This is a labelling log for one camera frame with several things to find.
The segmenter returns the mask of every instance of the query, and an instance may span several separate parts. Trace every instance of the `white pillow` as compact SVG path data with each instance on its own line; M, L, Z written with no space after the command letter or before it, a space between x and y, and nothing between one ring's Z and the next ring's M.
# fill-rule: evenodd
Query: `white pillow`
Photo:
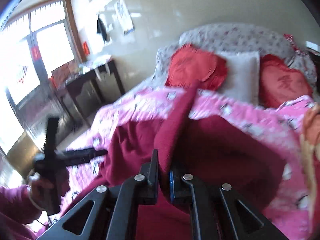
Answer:
M217 92L242 102L259 104L260 54L253 52L215 52L226 59L228 75Z

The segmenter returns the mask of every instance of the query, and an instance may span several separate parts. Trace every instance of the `bed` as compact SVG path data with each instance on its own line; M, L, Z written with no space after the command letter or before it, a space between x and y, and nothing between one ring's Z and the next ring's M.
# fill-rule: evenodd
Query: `bed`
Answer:
M204 50L259 51L274 54L290 68L303 72L315 91L316 72L312 61L301 51L295 51L282 35L249 24L224 23L201 26L183 33L179 42L160 48L156 56L155 73L111 105L102 107L89 130L68 149L106 148L115 128L129 120L142 121L166 118L175 100L184 93L182 88L165 87L171 55L183 44L192 43ZM302 96L283 103L278 109L227 98L217 92L199 90L189 117L201 119L220 115L256 140L270 147L287 160L283 181L265 215L289 238L303 239L308 235L308 190L303 180L299 159L299 133L304 113L317 100ZM103 156L91 163L69 168L70 188L63 199L62 210L84 189L99 172ZM53 216L56 220L60 214Z

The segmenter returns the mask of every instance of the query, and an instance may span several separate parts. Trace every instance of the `bracelet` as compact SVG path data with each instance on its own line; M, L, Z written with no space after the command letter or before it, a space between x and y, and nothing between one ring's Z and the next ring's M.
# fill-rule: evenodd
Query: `bracelet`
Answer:
M27 190L28 190L29 200L30 200L30 202L34 205L34 207L37 208L37 209L40 210L40 211L45 211L42 207L38 206L38 205L36 204L36 202L34 202L34 200L32 199L32 197L31 197L31 187L30 187L30 186L28 186Z

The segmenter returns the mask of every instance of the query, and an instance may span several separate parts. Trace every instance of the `sleeve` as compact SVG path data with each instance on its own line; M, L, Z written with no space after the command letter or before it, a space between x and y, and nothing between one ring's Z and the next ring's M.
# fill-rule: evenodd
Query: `sleeve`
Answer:
M29 199L28 185L0 187L0 212L23 225L32 223L41 215L41 211Z

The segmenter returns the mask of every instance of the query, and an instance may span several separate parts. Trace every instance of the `hand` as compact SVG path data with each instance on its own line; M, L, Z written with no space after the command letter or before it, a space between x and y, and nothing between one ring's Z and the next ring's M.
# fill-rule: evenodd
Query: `hand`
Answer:
M57 191L59 196L65 196L66 193L70 190L69 186L69 171L64 168L57 172L56 180L59 181L57 183ZM44 207L44 200L42 195L42 189L52 189L53 184L40 176L32 176L30 177L29 185L31 186L30 197L31 199L41 208Z

